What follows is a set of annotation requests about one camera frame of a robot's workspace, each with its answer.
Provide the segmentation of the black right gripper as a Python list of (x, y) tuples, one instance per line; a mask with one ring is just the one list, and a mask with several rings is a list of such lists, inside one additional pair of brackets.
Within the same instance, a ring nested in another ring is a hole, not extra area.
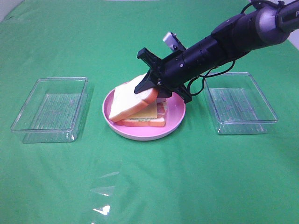
[(135, 87), (135, 94), (150, 88), (157, 88), (157, 98), (170, 98), (173, 93), (176, 93), (185, 103), (192, 100), (190, 91), (184, 86), (189, 78), (184, 78), (187, 74), (187, 66), (183, 60), (182, 51), (160, 59), (148, 49), (143, 48), (138, 52), (137, 58), (143, 60), (149, 66), (149, 70)]

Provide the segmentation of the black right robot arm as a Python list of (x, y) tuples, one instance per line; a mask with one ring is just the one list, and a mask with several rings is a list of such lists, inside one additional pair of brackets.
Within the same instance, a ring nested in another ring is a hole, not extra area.
[(188, 103), (193, 96), (190, 86), (196, 79), (209, 78), (211, 70), (226, 63), (235, 64), (252, 50), (283, 43), (299, 27), (298, 1), (285, 4), (253, 0), (250, 4), (254, 12), (241, 11), (189, 48), (174, 33), (167, 33), (164, 42), (172, 53), (163, 59), (141, 49), (137, 58), (149, 70), (134, 92), (156, 87), (160, 97), (169, 98), (176, 93)]

